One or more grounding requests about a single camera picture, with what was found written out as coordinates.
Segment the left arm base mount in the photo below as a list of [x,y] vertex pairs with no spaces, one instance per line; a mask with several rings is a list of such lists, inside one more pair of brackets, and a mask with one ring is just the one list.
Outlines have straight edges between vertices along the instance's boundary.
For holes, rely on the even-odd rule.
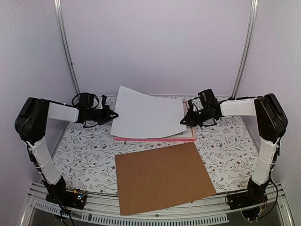
[[79,210],[83,210],[87,200],[87,193],[79,189],[62,192],[48,191],[46,195],[46,201],[62,205],[65,207],[71,207]]

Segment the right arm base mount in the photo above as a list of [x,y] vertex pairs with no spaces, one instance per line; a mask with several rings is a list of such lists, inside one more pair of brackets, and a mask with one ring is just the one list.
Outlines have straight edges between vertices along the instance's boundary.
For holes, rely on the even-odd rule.
[[248,192],[231,192],[225,197],[230,210],[241,209],[242,216],[247,221],[257,221],[266,210],[267,201],[266,194],[254,198],[249,196]]

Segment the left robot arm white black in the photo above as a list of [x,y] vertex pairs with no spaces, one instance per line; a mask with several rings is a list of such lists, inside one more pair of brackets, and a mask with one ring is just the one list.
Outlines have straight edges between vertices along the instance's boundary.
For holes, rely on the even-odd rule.
[[25,143],[30,160],[42,175],[48,192],[59,204],[66,204],[70,194],[66,191],[66,183],[56,169],[46,144],[46,128],[48,120],[80,123],[93,121],[96,125],[104,125],[116,118],[118,113],[106,104],[107,97],[87,92],[77,94],[71,104],[29,97],[24,103],[15,121],[15,130]]

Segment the brown cardboard backing board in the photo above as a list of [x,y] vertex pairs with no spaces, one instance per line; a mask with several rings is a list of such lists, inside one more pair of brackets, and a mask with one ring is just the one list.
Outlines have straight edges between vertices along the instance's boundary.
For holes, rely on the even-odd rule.
[[122,216],[161,210],[216,194],[193,142],[115,157]]

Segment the pink wooden picture frame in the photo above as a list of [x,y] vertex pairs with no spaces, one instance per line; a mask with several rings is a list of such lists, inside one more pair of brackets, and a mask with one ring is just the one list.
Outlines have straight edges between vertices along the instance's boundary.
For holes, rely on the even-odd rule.
[[[167,113],[168,109],[169,110],[178,110],[181,111],[180,113],[175,113],[176,116],[174,117],[173,121],[175,119],[180,119],[180,117],[183,117],[185,113],[188,111],[188,103],[187,101],[182,101],[181,98],[158,98],[157,101],[152,100],[152,106],[154,107],[155,104],[157,104],[157,108],[163,105],[166,105],[165,110],[163,111],[164,117],[167,117],[169,114]],[[122,110],[122,108],[125,107],[137,107],[137,106],[149,106],[151,105],[151,101],[145,100],[145,103],[141,100],[138,101],[137,104],[130,103],[130,101],[123,101],[118,97],[116,104],[115,104],[115,109],[116,110]],[[114,136],[114,140],[118,141],[146,141],[146,142],[186,142],[186,141],[196,141],[196,132],[195,129],[191,126],[186,126],[186,130],[182,131],[181,133],[174,134],[172,136],[168,137],[119,137],[116,134],[113,134],[112,129],[114,127],[114,124],[112,125],[111,128],[111,135]]]

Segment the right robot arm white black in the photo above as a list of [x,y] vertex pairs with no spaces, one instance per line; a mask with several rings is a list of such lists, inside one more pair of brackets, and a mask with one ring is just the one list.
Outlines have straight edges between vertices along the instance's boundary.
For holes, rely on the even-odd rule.
[[245,204],[254,205],[271,181],[270,172],[279,156],[281,139],[288,125],[281,104],[273,93],[218,101],[211,89],[199,92],[197,99],[200,100],[202,109],[198,109],[190,99],[188,111],[180,124],[203,127],[207,120],[216,121],[228,116],[254,116],[257,119],[261,138],[259,157],[249,179],[247,192],[243,195]]

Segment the landscape photo print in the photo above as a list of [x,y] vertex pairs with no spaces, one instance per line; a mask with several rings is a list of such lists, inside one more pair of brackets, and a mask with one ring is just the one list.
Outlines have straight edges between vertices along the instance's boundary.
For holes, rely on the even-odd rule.
[[184,107],[180,98],[163,98],[119,87],[111,135],[129,139],[155,139],[186,131],[180,124]]

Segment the white photo mat board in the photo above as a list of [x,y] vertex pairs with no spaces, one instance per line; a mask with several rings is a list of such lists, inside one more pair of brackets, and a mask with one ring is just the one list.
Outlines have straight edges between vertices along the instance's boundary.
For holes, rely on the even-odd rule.
[[185,131],[176,134],[175,137],[193,137],[193,129],[187,128]]

